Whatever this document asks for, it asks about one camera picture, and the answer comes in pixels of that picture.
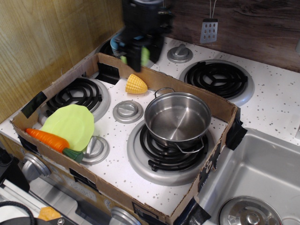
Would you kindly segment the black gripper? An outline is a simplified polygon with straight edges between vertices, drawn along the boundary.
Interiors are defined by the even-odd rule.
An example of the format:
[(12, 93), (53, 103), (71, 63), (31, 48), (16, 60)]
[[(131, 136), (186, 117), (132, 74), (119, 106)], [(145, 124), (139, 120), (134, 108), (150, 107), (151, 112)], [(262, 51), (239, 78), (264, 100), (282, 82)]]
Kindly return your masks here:
[(158, 61), (164, 46), (164, 34), (173, 28), (173, 4), (165, 6), (162, 0), (123, 0), (124, 28), (116, 38), (118, 52), (127, 58), (127, 64), (141, 71), (142, 46), (147, 46), (150, 61)]

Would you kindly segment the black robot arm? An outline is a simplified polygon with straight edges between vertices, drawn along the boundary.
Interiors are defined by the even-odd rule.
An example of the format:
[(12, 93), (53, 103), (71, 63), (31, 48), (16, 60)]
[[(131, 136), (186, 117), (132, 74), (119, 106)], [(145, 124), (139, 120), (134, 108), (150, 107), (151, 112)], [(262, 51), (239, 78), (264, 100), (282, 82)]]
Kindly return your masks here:
[(134, 71), (142, 69), (142, 48), (150, 52), (150, 61), (159, 60), (165, 35), (172, 32), (173, 14), (162, 0), (123, 0), (124, 28), (116, 37), (116, 55), (124, 56)]

